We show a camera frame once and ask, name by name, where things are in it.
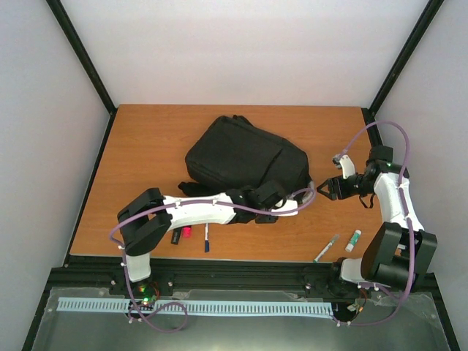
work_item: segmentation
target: red object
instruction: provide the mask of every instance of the red object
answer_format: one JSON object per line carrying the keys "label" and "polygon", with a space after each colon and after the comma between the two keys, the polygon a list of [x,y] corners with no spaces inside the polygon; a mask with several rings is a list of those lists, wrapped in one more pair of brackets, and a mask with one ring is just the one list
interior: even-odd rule
{"label": "red object", "polygon": [[188,239],[191,236],[192,236],[192,228],[191,227],[184,227],[182,229],[182,237]]}

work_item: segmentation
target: gray wall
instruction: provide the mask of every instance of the gray wall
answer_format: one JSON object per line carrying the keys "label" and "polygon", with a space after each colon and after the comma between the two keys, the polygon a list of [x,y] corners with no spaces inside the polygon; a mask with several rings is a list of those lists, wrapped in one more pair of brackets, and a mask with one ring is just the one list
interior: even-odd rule
{"label": "gray wall", "polygon": [[[432,264],[462,350],[468,350],[468,2],[446,1],[377,119],[400,123],[412,148],[411,196],[425,229],[437,235]],[[402,139],[381,128],[384,143]]]}
{"label": "gray wall", "polygon": [[116,103],[367,106],[427,0],[64,0]]}
{"label": "gray wall", "polygon": [[16,351],[62,264],[107,113],[45,1],[3,1],[0,33],[0,348]]}

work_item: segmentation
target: black metal frame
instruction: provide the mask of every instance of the black metal frame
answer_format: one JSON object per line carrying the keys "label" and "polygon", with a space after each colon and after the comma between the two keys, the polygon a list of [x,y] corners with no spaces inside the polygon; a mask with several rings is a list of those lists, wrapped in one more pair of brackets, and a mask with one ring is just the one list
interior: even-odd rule
{"label": "black metal frame", "polygon": [[[99,162],[105,149],[107,139],[117,108],[101,81],[86,49],[81,42],[72,21],[69,19],[60,0],[46,0],[58,23],[63,29],[70,45],[79,58],[84,70],[93,83],[103,105],[109,112],[110,118],[105,131],[99,153],[94,164],[91,179],[88,183],[83,204],[80,208],[78,220],[73,230],[72,240],[67,251],[64,267],[54,268],[50,272],[45,285],[44,293],[37,307],[37,312],[31,324],[23,350],[31,350],[37,329],[53,287],[108,287],[111,292],[125,293],[123,286],[123,272],[120,267],[119,257],[81,257],[69,254],[73,238],[78,229],[83,210],[86,205],[94,177],[99,167]],[[408,37],[404,47],[398,55],[394,65],[388,73],[381,88],[377,92],[374,101],[369,108],[362,108],[365,124],[375,121],[377,111],[382,106],[393,84],[410,59],[412,52],[420,42],[426,29],[429,27],[443,0],[429,0],[418,22]],[[377,127],[368,129],[371,146],[382,145]],[[294,292],[301,296],[323,298],[330,302],[343,302],[343,298],[333,297],[322,284],[329,275],[329,264],[305,264],[305,263],[260,263],[260,262],[226,262],[226,261],[199,261],[199,260],[151,260],[152,271],[156,272],[156,279],[164,287],[162,293],[170,294],[172,289],[189,290],[197,289],[224,289],[224,290],[282,290]],[[172,287],[165,282],[172,282]],[[430,292],[433,297],[452,350],[460,350],[455,334],[450,324],[447,310],[433,274],[426,275],[426,280],[421,290]]]}

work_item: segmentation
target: glue stick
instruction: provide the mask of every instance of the glue stick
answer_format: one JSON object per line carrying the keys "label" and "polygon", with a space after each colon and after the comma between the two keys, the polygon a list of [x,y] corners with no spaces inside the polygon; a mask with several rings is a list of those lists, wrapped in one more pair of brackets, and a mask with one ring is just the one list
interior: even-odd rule
{"label": "glue stick", "polygon": [[354,249],[354,245],[358,242],[359,237],[361,236],[361,231],[356,230],[354,234],[352,234],[350,242],[346,245],[346,251],[351,252]]}

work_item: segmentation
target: wooden table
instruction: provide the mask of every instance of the wooden table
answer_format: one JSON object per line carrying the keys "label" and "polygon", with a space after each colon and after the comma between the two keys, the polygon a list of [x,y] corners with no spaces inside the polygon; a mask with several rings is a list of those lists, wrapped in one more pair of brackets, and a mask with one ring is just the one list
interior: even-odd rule
{"label": "wooden table", "polygon": [[[189,181],[184,157],[218,116],[246,116],[256,127],[281,135],[309,156],[316,185],[338,176],[331,158],[364,127],[359,107],[121,105],[110,132],[70,254],[116,256],[107,239],[117,224],[117,213],[147,188],[164,195],[183,196],[177,185]],[[370,144],[366,134],[350,157],[358,171],[365,167]],[[298,216],[276,224],[210,226],[209,253],[204,252],[204,226],[192,228],[190,239],[170,243],[171,233],[152,252],[154,257],[312,261],[331,237],[341,237],[323,257],[361,257],[379,229],[380,207],[366,210],[357,197],[330,201],[318,195]],[[363,234],[352,253],[344,248],[354,230]]]}

